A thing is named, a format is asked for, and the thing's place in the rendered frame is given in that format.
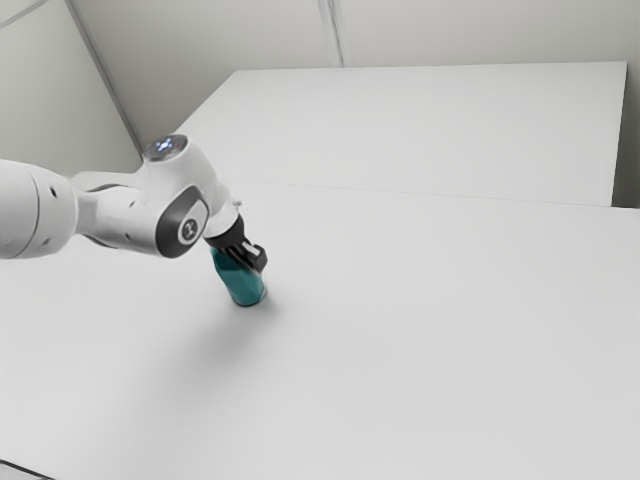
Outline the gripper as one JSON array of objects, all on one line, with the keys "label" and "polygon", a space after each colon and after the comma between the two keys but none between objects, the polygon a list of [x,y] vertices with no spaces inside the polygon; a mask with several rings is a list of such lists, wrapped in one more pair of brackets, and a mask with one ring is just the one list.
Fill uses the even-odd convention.
[{"label": "gripper", "polygon": [[242,265],[256,274],[261,274],[268,263],[266,250],[246,238],[243,218],[237,218],[226,232],[205,237],[204,240],[210,247],[225,254],[233,252]]}]

